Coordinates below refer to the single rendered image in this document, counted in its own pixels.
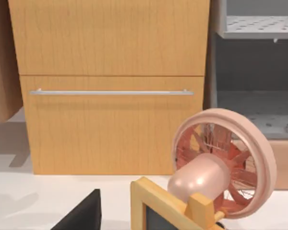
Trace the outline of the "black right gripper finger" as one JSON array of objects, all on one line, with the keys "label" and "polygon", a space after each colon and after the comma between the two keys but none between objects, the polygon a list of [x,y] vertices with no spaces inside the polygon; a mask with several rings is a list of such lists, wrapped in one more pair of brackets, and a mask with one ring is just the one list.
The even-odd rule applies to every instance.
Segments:
[{"label": "black right gripper finger", "polygon": [[100,189],[94,189],[50,230],[101,230]]}]

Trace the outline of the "pink desk fan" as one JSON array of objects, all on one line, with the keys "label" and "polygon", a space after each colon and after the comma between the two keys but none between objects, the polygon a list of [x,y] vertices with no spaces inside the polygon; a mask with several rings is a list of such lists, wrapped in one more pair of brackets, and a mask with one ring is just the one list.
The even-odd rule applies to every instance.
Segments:
[{"label": "pink desk fan", "polygon": [[236,112],[211,108],[187,118],[172,144],[168,191],[186,202],[194,193],[213,200],[229,219],[255,213],[272,194],[276,160],[264,134]]}]

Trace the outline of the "brown wooden cupboard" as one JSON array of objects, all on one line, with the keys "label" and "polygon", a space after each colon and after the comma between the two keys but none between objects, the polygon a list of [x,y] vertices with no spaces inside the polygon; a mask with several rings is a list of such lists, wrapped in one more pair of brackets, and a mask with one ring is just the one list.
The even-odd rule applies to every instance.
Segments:
[{"label": "brown wooden cupboard", "polygon": [[7,0],[0,0],[0,123],[23,106],[12,23]]}]

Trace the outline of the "grey pierced shelf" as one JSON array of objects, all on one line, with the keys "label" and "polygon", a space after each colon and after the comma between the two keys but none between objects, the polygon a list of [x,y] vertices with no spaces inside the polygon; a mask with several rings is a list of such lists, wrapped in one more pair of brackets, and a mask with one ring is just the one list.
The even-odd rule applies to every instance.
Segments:
[{"label": "grey pierced shelf", "polygon": [[288,0],[214,0],[215,31],[224,39],[288,40]]}]

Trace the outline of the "plain wooden drawer front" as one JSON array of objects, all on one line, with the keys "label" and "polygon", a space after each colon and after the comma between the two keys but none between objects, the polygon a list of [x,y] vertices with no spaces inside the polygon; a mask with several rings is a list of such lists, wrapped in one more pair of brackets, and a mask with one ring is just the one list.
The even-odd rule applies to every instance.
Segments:
[{"label": "plain wooden drawer front", "polygon": [[210,0],[8,0],[22,75],[202,76]]}]

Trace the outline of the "pale wooden drawer front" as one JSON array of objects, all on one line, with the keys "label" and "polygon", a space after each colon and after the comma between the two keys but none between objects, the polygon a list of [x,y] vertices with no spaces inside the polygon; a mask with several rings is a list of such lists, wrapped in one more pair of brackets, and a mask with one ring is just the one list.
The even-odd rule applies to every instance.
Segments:
[{"label": "pale wooden drawer front", "polygon": [[288,190],[288,140],[269,140],[273,149],[276,165],[276,190]]}]

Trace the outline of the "grey cabinet frame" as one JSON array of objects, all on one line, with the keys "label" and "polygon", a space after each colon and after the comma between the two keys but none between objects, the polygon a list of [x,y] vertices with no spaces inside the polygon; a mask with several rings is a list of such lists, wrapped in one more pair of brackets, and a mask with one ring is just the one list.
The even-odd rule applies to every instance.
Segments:
[{"label": "grey cabinet frame", "polygon": [[204,83],[203,108],[217,107],[217,80],[216,80],[216,34],[209,32],[207,44],[206,71]]}]

